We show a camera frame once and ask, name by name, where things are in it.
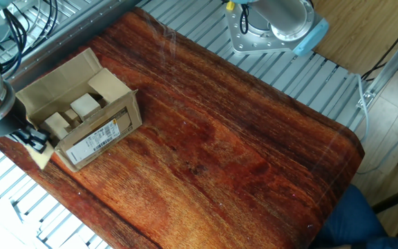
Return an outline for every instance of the person's leg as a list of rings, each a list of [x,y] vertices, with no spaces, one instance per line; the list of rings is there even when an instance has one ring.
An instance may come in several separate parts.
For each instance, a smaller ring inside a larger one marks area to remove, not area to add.
[[[342,246],[387,237],[372,208],[357,187],[350,185],[314,240],[314,247]]]

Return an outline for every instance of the open cardboard box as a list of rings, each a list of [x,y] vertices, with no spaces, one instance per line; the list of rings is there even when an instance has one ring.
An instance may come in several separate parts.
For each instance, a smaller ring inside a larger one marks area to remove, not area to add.
[[[86,93],[102,97],[106,105],[100,111],[53,144],[64,164],[77,172],[142,124],[136,92],[103,68],[89,48],[18,92],[17,97],[36,128],[52,114],[69,110],[70,104]]]

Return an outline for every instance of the wooden tabletop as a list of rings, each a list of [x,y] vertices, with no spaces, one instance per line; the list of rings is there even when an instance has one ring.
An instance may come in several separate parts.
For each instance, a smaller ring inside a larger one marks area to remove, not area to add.
[[[140,9],[91,47],[143,125],[80,172],[0,150],[113,248],[306,248],[364,152],[342,125]]]

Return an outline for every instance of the box flap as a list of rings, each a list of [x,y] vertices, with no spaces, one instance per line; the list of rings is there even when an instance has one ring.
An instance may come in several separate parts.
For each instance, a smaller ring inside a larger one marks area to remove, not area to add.
[[[65,93],[72,91],[81,83],[87,82],[101,70],[102,66],[99,60],[91,48],[88,48],[64,65],[18,92],[17,97],[24,103],[29,115],[37,112]]]

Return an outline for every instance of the wooden block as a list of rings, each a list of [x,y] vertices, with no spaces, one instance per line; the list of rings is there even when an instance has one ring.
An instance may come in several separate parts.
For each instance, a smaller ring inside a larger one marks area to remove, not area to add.
[[[101,109],[101,105],[86,93],[70,104],[73,111],[82,119],[82,122]]]
[[[73,109],[69,109],[62,114],[62,117],[71,125],[72,128],[78,127],[82,120]]]
[[[41,127],[51,132],[59,140],[65,138],[72,129],[70,124],[59,113],[54,113],[48,117]]]

